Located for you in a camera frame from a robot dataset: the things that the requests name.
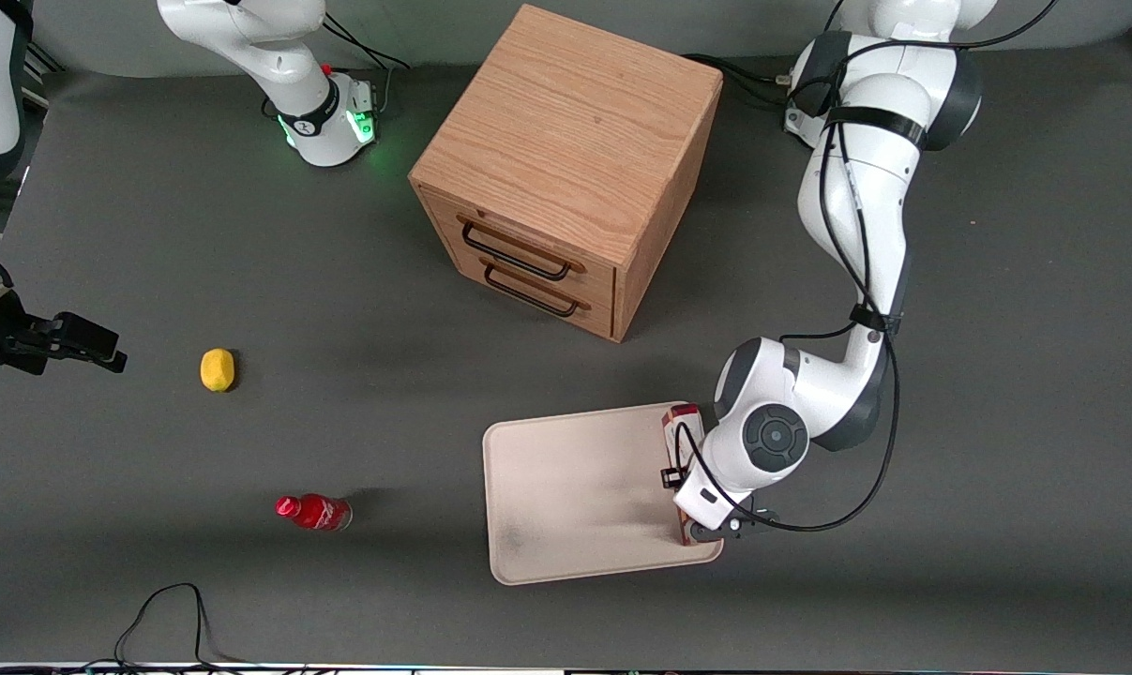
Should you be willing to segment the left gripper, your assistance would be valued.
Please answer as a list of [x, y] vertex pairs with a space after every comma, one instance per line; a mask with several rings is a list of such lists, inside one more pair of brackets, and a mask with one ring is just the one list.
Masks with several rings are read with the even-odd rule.
[[764, 522], [775, 520], [775, 510], [758, 507], [755, 494], [732, 494], [741, 496], [738, 505], [732, 505], [724, 495], [712, 488], [707, 479], [695, 486], [681, 486], [681, 469], [664, 467], [660, 471], [661, 486], [674, 492], [674, 509], [680, 518], [683, 546], [698, 546], [741, 539], [746, 535], [764, 533]]

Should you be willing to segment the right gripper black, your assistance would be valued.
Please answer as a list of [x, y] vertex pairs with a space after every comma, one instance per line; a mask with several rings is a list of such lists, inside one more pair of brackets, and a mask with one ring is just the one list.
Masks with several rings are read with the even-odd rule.
[[[24, 310], [12, 287], [0, 281], [0, 365], [38, 376], [51, 359], [60, 357], [50, 338], [38, 332], [38, 321]], [[54, 321], [55, 345], [82, 354], [104, 370], [125, 371], [128, 356], [118, 351], [118, 333], [76, 313], [58, 313]]]

